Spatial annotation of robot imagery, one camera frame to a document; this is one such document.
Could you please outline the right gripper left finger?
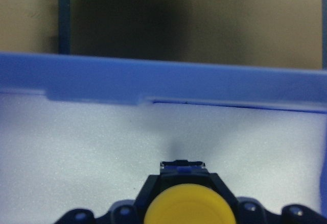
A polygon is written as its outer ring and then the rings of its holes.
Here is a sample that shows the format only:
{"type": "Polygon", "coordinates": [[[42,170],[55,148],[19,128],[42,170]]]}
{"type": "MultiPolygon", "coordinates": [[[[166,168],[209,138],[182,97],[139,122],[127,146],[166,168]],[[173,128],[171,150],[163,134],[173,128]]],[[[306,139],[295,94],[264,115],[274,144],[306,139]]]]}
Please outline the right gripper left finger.
{"type": "Polygon", "coordinates": [[[100,217],[95,217],[89,209],[72,209],[63,214],[55,223],[144,223],[145,213],[159,194],[159,190],[159,176],[150,175],[135,200],[115,202],[100,217]]]}

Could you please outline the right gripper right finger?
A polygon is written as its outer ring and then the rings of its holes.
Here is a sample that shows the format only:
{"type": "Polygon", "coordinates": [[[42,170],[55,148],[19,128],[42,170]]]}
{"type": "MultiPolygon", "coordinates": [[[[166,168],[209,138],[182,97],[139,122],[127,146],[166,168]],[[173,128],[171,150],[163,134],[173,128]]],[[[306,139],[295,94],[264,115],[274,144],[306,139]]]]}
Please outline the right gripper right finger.
{"type": "Polygon", "coordinates": [[[286,205],[281,214],[274,214],[254,198],[235,197],[217,173],[212,174],[212,184],[231,207],[236,223],[324,223],[324,216],[304,205],[286,205]]]}

